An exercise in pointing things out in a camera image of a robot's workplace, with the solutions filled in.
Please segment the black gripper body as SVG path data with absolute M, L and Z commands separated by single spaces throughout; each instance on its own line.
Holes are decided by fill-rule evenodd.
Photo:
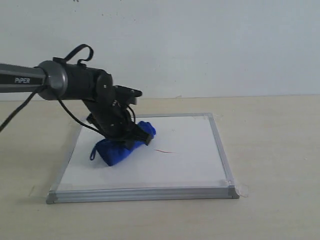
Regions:
M 124 102 L 113 100 L 110 105 L 93 100 L 83 103 L 91 113 L 87 120 L 109 140 L 136 140 L 137 125 L 132 121 L 128 108 L 136 104 L 135 97 L 129 97 Z

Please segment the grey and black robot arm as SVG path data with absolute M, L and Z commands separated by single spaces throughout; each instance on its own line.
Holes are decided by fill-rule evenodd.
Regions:
M 112 75 L 103 69 L 82 63 L 68 64 L 62 58 L 41 62 L 36 67 L 11 64 L 0 65 L 1 93 L 27 93 L 29 102 L 34 95 L 44 100 L 80 100 L 89 110 L 86 118 L 91 129 L 109 141 L 127 149 L 135 141 L 146 145 L 152 135 L 136 123 L 131 105 L 137 103 L 142 92 L 113 83 Z

